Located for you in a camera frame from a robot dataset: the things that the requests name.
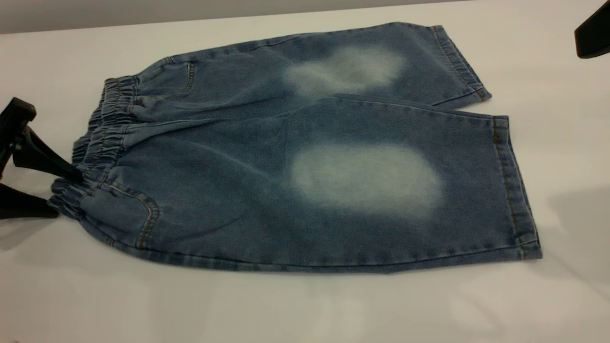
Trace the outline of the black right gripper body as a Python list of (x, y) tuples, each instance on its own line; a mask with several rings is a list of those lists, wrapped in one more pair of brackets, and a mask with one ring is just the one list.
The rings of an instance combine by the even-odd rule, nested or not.
[(592, 59), (610, 51), (610, 2), (607, 0), (574, 30), (577, 56)]

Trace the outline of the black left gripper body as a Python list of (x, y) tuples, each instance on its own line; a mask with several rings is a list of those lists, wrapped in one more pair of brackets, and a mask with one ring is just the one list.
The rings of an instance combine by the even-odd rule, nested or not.
[(12, 98), (0, 116), (0, 172), (14, 152), (28, 146), (28, 124), (36, 117), (35, 107), (19, 98)]

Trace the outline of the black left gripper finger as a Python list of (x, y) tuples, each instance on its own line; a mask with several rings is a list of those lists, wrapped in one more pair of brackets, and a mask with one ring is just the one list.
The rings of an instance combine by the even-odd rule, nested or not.
[(0, 219), (57, 217), (59, 213), (46, 199), (0, 185)]
[(82, 182), (82, 172), (48, 147), (26, 126), (13, 143), (13, 162), (17, 167), (54, 174), (70, 182)]

